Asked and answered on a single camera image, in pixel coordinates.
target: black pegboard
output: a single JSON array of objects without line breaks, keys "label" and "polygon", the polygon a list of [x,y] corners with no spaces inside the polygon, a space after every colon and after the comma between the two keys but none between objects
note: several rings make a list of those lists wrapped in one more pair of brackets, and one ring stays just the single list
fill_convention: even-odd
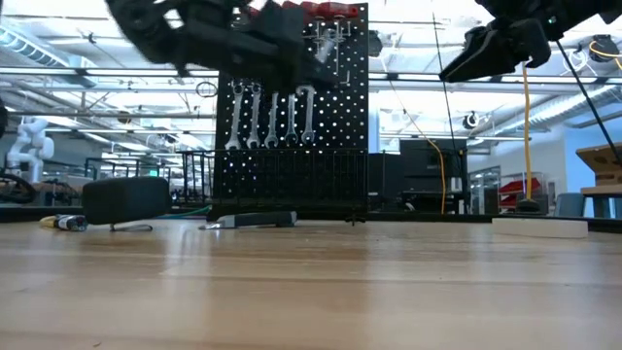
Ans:
[{"label": "black pegboard", "polygon": [[[247,150],[246,141],[251,133],[253,114],[253,95],[250,83],[248,83],[242,98],[238,128],[238,140],[242,145],[242,150],[230,153],[230,157],[216,159],[215,199],[251,197],[257,200],[265,198],[278,202],[284,198],[314,197],[321,199],[319,202],[323,203],[331,200],[340,203],[348,200],[365,201],[362,193],[366,189],[363,172],[366,170],[368,145],[368,25],[366,4],[358,6],[360,7],[359,18],[344,18],[338,22],[344,32],[344,41],[328,57],[327,68],[337,75],[336,66],[338,65],[337,77],[343,84],[331,90],[317,91],[315,94],[314,143],[305,145],[301,138],[306,120],[306,92],[296,96],[294,122],[298,142],[293,145],[285,142],[288,129],[288,96],[279,95],[276,119],[279,145],[276,150],[266,150],[264,140],[269,131],[272,96],[264,90],[259,108],[258,127],[260,148],[264,151],[262,153],[260,150]],[[316,21],[306,26],[302,35],[305,38],[307,50],[311,53],[317,50],[317,44],[313,38],[317,37],[318,29],[320,33],[323,33],[327,28],[335,29],[336,24],[335,21]],[[216,129],[217,150],[223,150],[230,138],[234,110],[231,84],[231,78],[221,73]],[[334,159],[327,157],[328,155],[334,155]],[[365,156],[364,160],[356,160],[362,156]],[[339,162],[346,158],[346,163],[349,164],[352,161],[352,166],[341,167]],[[266,165],[266,162],[270,162],[271,159],[278,162],[278,165],[275,164],[274,167],[271,167],[271,164]],[[318,159],[322,159],[324,163],[317,162]],[[327,176],[352,183],[347,186],[318,187],[317,184],[322,180],[330,182]],[[262,186],[261,181],[270,184],[278,181],[280,186],[278,188]],[[298,186],[300,184],[306,184],[307,188],[301,189]],[[313,184],[313,191],[319,192],[319,195],[309,196],[311,184]]]}]

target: white humanoid robot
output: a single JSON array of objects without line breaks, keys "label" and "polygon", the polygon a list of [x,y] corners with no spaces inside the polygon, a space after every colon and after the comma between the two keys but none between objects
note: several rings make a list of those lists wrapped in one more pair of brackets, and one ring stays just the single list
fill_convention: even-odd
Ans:
[{"label": "white humanoid robot", "polygon": [[[46,137],[46,127],[48,121],[41,118],[26,118],[17,128],[17,140],[7,153],[8,170],[15,175],[20,175],[19,164],[27,162],[30,164],[31,184],[41,182],[43,176],[43,160],[50,159],[54,155],[54,142],[50,137]],[[28,152],[22,152],[25,146],[31,146]]]}]

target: cardboard box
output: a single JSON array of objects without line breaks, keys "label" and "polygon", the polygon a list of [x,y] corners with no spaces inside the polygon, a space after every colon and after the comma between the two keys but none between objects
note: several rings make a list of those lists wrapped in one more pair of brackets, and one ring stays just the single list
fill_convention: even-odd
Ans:
[{"label": "cardboard box", "polygon": [[[622,154],[622,143],[615,148]],[[622,166],[608,145],[577,150],[576,154],[594,171],[597,187],[622,184]]]}]

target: wrench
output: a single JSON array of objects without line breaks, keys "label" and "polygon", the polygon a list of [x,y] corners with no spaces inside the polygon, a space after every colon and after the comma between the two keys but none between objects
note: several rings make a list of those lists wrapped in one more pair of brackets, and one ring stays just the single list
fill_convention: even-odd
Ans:
[{"label": "wrench", "polygon": [[272,93],[272,109],[270,109],[270,130],[268,131],[268,136],[263,140],[267,148],[276,148],[279,145],[279,138],[276,137],[276,109],[278,103],[279,92],[274,92]]},{"label": "wrench", "polygon": [[290,104],[288,106],[288,133],[285,135],[285,142],[288,146],[293,146],[298,143],[298,135],[295,134],[294,117],[295,117],[295,97],[294,94],[290,94]]},{"label": "wrench", "polygon": [[244,86],[237,85],[233,87],[233,95],[235,96],[235,106],[233,107],[233,122],[231,122],[231,137],[226,143],[226,150],[241,150],[240,140],[237,137],[237,128],[240,124],[240,112],[242,111],[242,96],[244,96]]},{"label": "wrench", "polygon": [[312,86],[302,86],[298,87],[295,92],[300,96],[305,90],[307,90],[307,120],[302,133],[302,142],[305,145],[311,145],[315,141],[315,132],[313,131],[313,98],[315,97],[315,89]]},{"label": "wrench", "polygon": [[246,146],[249,150],[259,148],[261,144],[257,135],[257,124],[259,122],[259,103],[261,102],[261,86],[253,84],[253,118],[251,121],[251,136],[246,140]]}]

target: ceiling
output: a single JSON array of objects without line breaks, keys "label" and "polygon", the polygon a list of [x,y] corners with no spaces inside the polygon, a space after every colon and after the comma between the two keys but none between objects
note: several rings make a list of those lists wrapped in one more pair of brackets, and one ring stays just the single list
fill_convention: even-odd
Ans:
[{"label": "ceiling", "polygon": [[[357,3],[349,0],[341,2]],[[379,31],[385,47],[379,57],[369,61],[370,72],[438,73],[441,65],[447,65],[460,53],[464,33],[473,26],[492,19],[482,7],[471,0],[371,0],[368,6],[370,29]],[[103,0],[4,0],[2,23],[38,38],[38,44],[44,48],[57,53],[83,56],[98,67],[162,67],[146,61],[123,38],[115,22],[110,19]],[[96,46],[85,39],[89,33],[96,39]],[[607,26],[599,17],[594,17],[568,32],[562,43],[566,49],[572,50],[578,43],[586,43],[594,34],[611,34],[616,41],[620,41],[622,20]],[[578,63],[581,57],[574,58]],[[28,64],[18,57],[9,62],[5,58],[0,63]],[[581,64],[579,68],[584,76],[620,76],[621,72],[613,62],[589,62]],[[568,69],[565,68],[559,51],[554,50],[551,60],[530,74],[567,75]],[[82,92],[85,92],[78,86],[40,78],[29,77],[23,80],[75,104],[82,102]],[[212,116],[216,111],[216,98],[203,98],[194,93],[194,86],[205,80],[110,77],[100,79],[97,87],[102,88],[102,92],[88,91],[86,100],[89,104],[94,103],[93,110],[98,112],[190,113]],[[380,113],[382,130],[414,130],[410,121],[391,117],[395,114],[391,111],[402,110],[400,100],[408,112],[416,117],[417,124],[424,131],[430,132],[448,131],[447,102],[449,113],[455,118],[453,126],[457,132],[466,132],[462,129],[461,117],[470,112],[489,119],[499,118],[499,123],[502,123],[503,119],[524,108],[524,96],[517,93],[518,91],[499,93],[494,86],[490,86],[488,91],[478,92],[468,91],[463,85],[450,85],[448,88],[450,92],[445,97],[438,90],[411,90],[412,88],[397,86],[398,93],[386,88],[380,89],[374,91],[369,100],[374,108],[383,111]],[[146,92],[149,89],[158,90],[158,93]],[[554,94],[539,93],[534,96],[533,104],[552,97]],[[184,119],[172,121],[169,127],[181,130],[189,127],[196,129],[197,126],[209,129],[214,124]]]}]

